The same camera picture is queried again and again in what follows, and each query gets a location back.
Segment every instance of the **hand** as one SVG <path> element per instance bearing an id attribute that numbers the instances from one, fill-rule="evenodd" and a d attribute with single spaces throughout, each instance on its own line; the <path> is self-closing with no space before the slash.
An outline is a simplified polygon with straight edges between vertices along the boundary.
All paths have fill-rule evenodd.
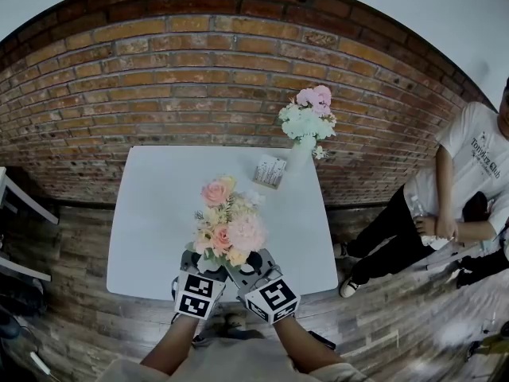
<path id="1" fill-rule="evenodd" d="M 456 239 L 458 235 L 458 225 L 453 218 L 453 215 L 439 214 L 437 218 L 437 226 L 435 228 L 437 238 L 447 240 Z"/>
<path id="2" fill-rule="evenodd" d="M 420 236 L 434 236 L 437 218 L 434 216 L 416 216 L 415 228 Z"/>

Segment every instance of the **flower vase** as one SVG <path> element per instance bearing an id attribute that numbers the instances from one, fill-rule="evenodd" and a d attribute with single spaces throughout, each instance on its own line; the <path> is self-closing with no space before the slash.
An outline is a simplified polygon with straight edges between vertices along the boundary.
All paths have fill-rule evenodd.
<path id="1" fill-rule="evenodd" d="M 311 157 L 312 146 L 302 145 L 299 141 L 293 144 L 286 160 L 286 171 L 291 174 L 300 173 L 304 164 Z"/>

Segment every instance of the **pink flower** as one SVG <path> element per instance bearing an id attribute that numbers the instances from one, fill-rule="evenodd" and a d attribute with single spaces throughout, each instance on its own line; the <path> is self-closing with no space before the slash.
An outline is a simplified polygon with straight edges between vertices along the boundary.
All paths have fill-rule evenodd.
<path id="1" fill-rule="evenodd" d="M 215 248 L 224 250 L 230 247 L 230 239 L 228 238 L 228 225 L 219 224 L 214 228 L 212 243 Z"/>
<path id="2" fill-rule="evenodd" d="M 297 94 L 297 103 L 301 106 L 310 104 L 313 111 L 319 116 L 331 114 L 331 91 L 324 85 L 318 85 L 314 89 L 302 89 Z"/>
<path id="3" fill-rule="evenodd" d="M 233 182 L 232 184 L 229 177 L 222 177 L 203 187 L 201 196 L 204 198 L 207 206 L 216 207 L 221 204 L 226 204 L 234 187 L 235 183 Z"/>
<path id="4" fill-rule="evenodd" d="M 234 248 L 240 251 L 259 251 L 266 239 L 266 229 L 255 214 L 243 214 L 228 224 L 228 236 Z"/>

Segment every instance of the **plastic bottle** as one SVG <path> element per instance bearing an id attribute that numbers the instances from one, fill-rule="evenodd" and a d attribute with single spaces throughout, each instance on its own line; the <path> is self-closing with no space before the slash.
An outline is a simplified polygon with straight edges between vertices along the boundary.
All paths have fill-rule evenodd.
<path id="1" fill-rule="evenodd" d="M 410 213 L 412 214 L 412 218 L 415 218 L 416 216 L 426 216 L 424 207 L 422 206 L 422 203 L 419 201 L 417 195 L 412 195 L 410 200 L 412 204 L 412 209 L 410 211 Z M 437 240 L 436 236 L 428 235 L 421 236 L 421 241 L 424 246 L 432 244 L 435 240 Z"/>

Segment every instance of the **yellow flower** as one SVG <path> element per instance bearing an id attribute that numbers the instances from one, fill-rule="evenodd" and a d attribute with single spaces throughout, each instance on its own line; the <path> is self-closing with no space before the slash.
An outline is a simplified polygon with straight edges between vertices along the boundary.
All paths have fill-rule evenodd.
<path id="1" fill-rule="evenodd" d="M 227 188 L 230 190 L 229 193 L 233 193 L 235 185 L 237 184 L 237 180 L 235 180 L 235 177 L 231 175 L 223 175 L 219 178 L 218 181 L 221 181 L 225 186 L 227 186 Z"/>
<path id="2" fill-rule="evenodd" d="M 230 260 L 232 266 L 243 265 L 247 258 L 249 257 L 250 252 L 248 251 L 240 251 L 239 249 L 235 249 L 234 247 L 230 248 L 227 252 L 227 257 Z"/>

